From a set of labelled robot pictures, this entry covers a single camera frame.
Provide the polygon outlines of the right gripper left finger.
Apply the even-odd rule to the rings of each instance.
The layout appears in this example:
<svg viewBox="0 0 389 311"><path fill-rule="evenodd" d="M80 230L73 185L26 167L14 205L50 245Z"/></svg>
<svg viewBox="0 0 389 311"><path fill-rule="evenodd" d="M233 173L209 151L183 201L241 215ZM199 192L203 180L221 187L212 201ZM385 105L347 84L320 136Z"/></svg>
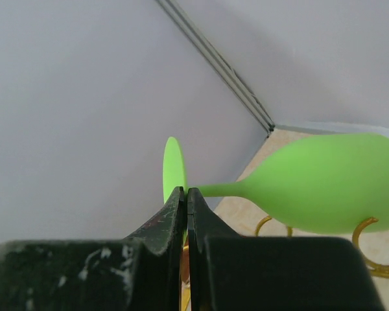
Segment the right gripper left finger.
<svg viewBox="0 0 389 311"><path fill-rule="evenodd" d="M179 310L185 194L113 240L0 244L0 310Z"/></svg>

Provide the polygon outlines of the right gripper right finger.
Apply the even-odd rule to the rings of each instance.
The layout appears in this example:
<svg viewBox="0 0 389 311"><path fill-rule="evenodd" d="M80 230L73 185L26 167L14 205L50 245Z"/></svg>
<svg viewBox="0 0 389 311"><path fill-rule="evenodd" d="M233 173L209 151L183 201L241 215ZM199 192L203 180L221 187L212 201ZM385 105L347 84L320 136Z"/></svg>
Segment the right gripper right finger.
<svg viewBox="0 0 389 311"><path fill-rule="evenodd" d="M242 236L200 191L187 195L193 310L383 310L353 244L336 237Z"/></svg>

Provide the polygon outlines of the green wine glass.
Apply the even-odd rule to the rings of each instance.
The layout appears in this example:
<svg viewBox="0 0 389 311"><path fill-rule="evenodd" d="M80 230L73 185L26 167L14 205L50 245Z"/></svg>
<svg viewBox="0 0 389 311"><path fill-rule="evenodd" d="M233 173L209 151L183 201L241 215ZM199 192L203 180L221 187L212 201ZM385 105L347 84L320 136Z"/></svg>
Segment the green wine glass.
<svg viewBox="0 0 389 311"><path fill-rule="evenodd" d="M208 197L241 197L291 228L350 234L389 230L389 138L377 133L312 135L269 155L235 183L201 185Z"/></svg>

